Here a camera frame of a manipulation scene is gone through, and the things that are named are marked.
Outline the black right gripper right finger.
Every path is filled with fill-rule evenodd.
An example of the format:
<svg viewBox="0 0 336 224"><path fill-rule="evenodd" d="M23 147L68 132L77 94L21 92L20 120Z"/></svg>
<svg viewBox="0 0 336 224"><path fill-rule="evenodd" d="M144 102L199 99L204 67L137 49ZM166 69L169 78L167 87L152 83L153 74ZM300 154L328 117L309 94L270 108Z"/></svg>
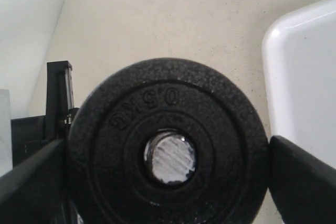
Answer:
<svg viewBox="0 0 336 224"><path fill-rule="evenodd" d="M282 136L269 146L269 190L282 221L335 223L335 169Z"/></svg>

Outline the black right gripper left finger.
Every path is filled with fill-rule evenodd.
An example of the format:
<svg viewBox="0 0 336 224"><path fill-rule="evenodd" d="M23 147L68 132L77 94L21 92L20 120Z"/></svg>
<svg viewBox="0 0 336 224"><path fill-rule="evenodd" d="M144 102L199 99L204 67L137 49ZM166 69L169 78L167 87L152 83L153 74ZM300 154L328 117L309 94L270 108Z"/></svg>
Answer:
<svg viewBox="0 0 336 224"><path fill-rule="evenodd" d="M1 177L1 223L68 223L65 141L54 140Z"/></svg>

